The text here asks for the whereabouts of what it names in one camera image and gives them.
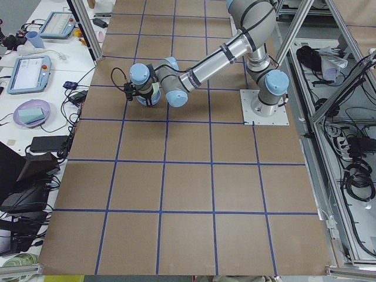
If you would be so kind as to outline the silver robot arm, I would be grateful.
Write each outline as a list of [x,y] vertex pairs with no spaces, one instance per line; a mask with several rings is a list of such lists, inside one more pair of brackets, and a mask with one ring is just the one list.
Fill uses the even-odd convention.
[[227,1],[226,7],[237,29],[228,42],[186,70],[179,70],[174,57],[149,65],[132,65],[121,88],[126,99],[136,98],[145,106],[153,106],[164,92],[171,107],[181,107],[187,103],[189,92],[247,55],[247,73],[260,89],[251,108],[261,117],[274,115],[282,106],[280,99],[289,86],[288,76],[272,67],[266,49],[276,25],[276,6],[276,1]]

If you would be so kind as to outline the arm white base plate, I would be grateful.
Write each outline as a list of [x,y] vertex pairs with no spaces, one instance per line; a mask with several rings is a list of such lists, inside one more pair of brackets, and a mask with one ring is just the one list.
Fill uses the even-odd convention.
[[245,125],[288,126],[286,107],[283,98],[276,105],[267,106],[259,101],[259,90],[240,90],[241,107]]

